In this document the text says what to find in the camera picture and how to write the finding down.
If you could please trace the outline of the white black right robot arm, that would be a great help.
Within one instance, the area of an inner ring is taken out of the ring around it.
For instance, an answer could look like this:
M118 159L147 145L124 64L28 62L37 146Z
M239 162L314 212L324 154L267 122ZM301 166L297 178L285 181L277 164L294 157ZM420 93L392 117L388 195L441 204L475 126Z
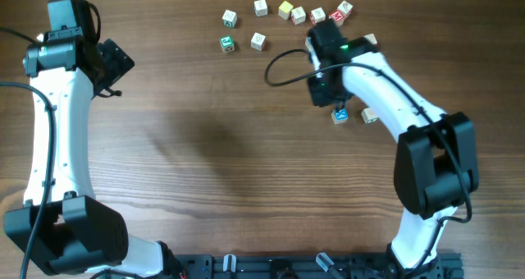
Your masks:
M389 66L365 37L348 40L332 20L308 31L305 45L315 71L307 85L313 105L344 105L360 98L378 116L397 143L394 186L404 206L389 251L399 272L416 276L436 257L447 222L479 186L476 135L462 112L448 114L429 103Z

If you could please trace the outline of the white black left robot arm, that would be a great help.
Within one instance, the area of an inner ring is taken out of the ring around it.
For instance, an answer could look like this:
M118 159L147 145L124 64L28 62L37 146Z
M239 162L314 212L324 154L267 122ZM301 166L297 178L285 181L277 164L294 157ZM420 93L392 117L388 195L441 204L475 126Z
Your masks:
M88 161L92 100L116 95L113 85L134 61L101 40L98 9L86 0L48 3L50 31L31 40L23 60L34 100L34 148L23 206L4 216L22 263L44 274L94 278L184 278L167 245L132 236L117 211L98 202Z

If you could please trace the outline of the green letter Z block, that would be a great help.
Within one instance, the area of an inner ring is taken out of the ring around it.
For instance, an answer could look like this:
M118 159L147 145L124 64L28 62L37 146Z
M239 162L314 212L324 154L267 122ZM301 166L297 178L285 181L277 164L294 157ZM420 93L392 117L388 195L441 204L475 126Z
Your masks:
M361 116L366 124L372 123L378 119L378 116L370 107L363 109Z

